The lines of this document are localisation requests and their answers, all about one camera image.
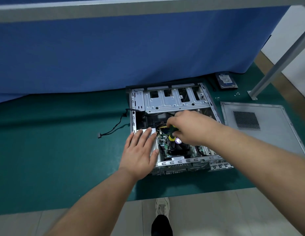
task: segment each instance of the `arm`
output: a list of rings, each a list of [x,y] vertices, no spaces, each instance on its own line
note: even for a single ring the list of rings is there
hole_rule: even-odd
[[[47,236],[109,236],[135,183],[155,166],[158,150],[150,151],[156,133],[131,133],[126,140],[119,170],[80,198]]]
[[[195,111],[168,119],[184,143],[207,146],[241,171],[305,235],[305,159]]]

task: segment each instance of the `sticker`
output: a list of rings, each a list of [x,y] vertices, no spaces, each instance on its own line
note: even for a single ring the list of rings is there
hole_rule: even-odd
[[[224,82],[224,84],[232,84],[229,75],[219,75],[219,78]]]
[[[184,159],[184,156],[178,156],[178,157],[173,157],[172,160],[180,160],[180,159]]]

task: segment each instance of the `black pants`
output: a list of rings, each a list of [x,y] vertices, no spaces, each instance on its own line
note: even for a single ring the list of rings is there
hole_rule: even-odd
[[[164,215],[158,215],[151,226],[151,236],[173,236],[169,220]]]

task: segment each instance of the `cpu fan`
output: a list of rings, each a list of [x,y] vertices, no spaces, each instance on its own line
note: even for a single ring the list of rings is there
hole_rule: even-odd
[[[178,138],[175,141],[170,142],[168,145],[167,153],[169,155],[186,155],[190,151],[190,145],[182,143]]]

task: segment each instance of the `white sneaker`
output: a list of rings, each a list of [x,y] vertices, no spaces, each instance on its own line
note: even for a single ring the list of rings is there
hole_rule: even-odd
[[[156,217],[165,215],[169,219],[170,201],[168,197],[157,198],[156,200]]]

